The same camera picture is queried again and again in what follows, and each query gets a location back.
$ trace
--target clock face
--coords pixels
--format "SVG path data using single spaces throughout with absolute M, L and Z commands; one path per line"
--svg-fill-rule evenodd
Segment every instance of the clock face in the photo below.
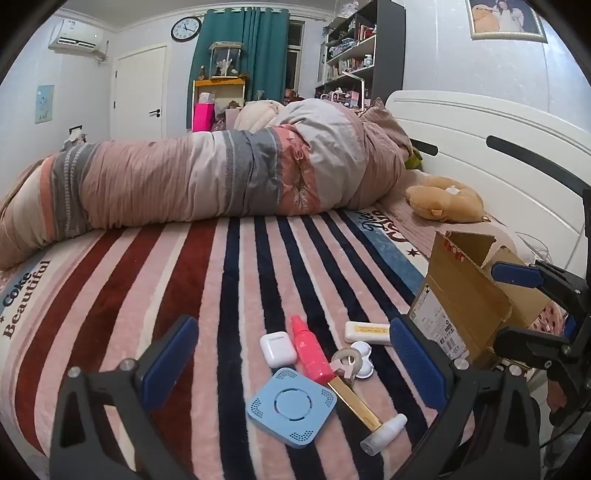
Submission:
M 201 30 L 201 20 L 197 17 L 186 17 L 174 24 L 170 31 L 173 40 L 184 42 L 194 39 Z

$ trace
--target green curtain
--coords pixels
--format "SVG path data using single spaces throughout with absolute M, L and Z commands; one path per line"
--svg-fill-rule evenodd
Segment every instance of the green curtain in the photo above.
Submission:
M 290 13 L 274 12 L 270 8 L 226 8 L 223 12 L 210 10 L 203 19 L 203 26 L 193 54 L 189 87 L 187 90 L 187 128 L 193 117 L 193 81 L 197 80 L 201 65 L 209 77 L 209 46 L 215 41 L 239 41 L 244 43 L 241 53 L 241 73 L 249 73 L 246 101 L 253 100 L 257 90 L 264 90 L 264 98 L 281 102 L 285 92 L 285 67 L 287 64 L 287 30 Z

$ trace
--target blue square device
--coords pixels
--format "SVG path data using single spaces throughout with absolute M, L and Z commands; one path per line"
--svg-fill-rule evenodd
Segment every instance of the blue square device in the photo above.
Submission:
M 293 448 L 314 440 L 336 405 L 328 388 L 281 368 L 246 407 L 246 413 L 260 428 Z

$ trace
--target poster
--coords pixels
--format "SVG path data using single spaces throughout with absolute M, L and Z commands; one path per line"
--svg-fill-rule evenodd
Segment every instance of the poster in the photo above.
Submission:
M 35 123 L 51 122 L 53 118 L 54 85 L 39 85 L 35 103 Z

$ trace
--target rolled comforter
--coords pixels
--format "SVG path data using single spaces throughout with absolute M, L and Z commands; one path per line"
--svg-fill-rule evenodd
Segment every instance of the rolled comforter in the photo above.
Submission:
M 411 151 L 379 100 L 361 118 L 323 100 L 295 102 L 273 125 L 83 144 L 46 158 L 0 206 L 0 270 L 92 229 L 364 208 L 394 186 Z

